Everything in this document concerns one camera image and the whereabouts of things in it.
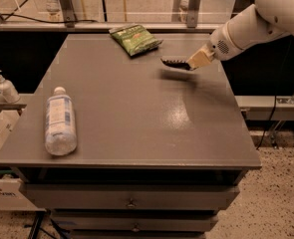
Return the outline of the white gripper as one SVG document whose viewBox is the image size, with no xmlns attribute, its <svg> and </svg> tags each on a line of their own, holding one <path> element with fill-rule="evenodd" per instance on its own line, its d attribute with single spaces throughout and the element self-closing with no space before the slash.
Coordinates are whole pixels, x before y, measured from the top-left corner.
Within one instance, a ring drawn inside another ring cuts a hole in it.
<svg viewBox="0 0 294 239">
<path fill-rule="evenodd" d="M 212 32 L 209 42 L 211 48 L 205 44 L 186 60 L 192 71 L 210 65 L 214 57 L 220 61 L 227 61 L 236 55 L 236 47 L 225 25 Z"/>
</svg>

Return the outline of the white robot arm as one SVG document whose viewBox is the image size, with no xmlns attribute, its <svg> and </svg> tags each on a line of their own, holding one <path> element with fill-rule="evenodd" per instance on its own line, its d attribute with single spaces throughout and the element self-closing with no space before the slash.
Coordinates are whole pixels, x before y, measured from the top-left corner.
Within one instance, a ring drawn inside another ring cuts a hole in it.
<svg viewBox="0 0 294 239">
<path fill-rule="evenodd" d="M 217 28 L 209 40 L 186 60 L 190 70 L 214 59 L 230 60 L 254 45 L 294 37 L 294 0 L 254 0 L 254 3 Z"/>
</svg>

